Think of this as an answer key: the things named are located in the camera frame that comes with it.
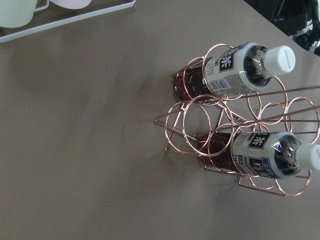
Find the cup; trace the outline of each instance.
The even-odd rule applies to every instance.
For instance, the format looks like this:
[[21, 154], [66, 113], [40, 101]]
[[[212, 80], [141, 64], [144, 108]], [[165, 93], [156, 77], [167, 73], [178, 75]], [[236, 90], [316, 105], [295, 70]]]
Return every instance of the cup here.
[[38, 0], [0, 0], [0, 27], [20, 28], [28, 24], [34, 12], [49, 6], [49, 0], [42, 7], [37, 6]]
[[91, 0], [50, 0], [50, 2], [66, 9], [82, 9], [91, 3]]

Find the black square logo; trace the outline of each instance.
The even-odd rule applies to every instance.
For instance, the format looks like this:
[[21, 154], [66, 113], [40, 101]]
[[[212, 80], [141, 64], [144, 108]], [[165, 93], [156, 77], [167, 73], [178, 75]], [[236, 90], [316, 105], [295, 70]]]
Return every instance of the black square logo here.
[[254, 135], [250, 141], [248, 148], [264, 149], [264, 145], [270, 136], [269, 132], [259, 132]]
[[228, 54], [220, 58], [219, 61], [219, 72], [224, 72], [234, 69], [234, 55]]

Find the barcode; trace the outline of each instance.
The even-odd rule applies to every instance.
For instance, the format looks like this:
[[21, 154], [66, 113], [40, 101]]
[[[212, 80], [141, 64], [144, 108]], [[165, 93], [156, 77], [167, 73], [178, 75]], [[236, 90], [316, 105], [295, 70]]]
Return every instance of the barcode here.
[[217, 80], [210, 81], [209, 85], [213, 90], [224, 90], [224, 89], [231, 88], [229, 83], [224, 79], [217, 79]]

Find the gray table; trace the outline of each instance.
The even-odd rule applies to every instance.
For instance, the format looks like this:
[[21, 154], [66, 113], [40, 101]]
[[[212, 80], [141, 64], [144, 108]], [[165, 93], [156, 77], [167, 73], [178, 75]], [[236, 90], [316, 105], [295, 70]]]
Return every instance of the gray table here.
[[0, 239], [317, 239], [320, 174], [299, 197], [244, 189], [153, 123], [175, 71], [248, 41], [294, 49], [289, 88], [319, 84], [319, 58], [242, 0], [137, 0], [0, 45]]

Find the dark red liquid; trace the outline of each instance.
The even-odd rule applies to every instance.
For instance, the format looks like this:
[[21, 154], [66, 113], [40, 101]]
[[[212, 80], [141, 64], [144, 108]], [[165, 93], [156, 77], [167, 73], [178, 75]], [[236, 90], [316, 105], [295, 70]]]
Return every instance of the dark red liquid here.
[[210, 94], [207, 86], [203, 84], [202, 67], [188, 68], [185, 71], [185, 86], [183, 74], [184, 71], [180, 71], [173, 77], [173, 89], [179, 99], [182, 101], [190, 101], [196, 96]]
[[[200, 151], [203, 153], [208, 154], [209, 149], [210, 154], [214, 154], [221, 151], [227, 145], [230, 139], [230, 133], [215, 132], [210, 141], [204, 145], [207, 139], [208, 135], [203, 136], [198, 148], [202, 148]], [[201, 156], [200, 160], [204, 165], [209, 167], [217, 167], [219, 169], [227, 169], [230, 171], [239, 172], [232, 161], [230, 144], [221, 154], [212, 157]]]

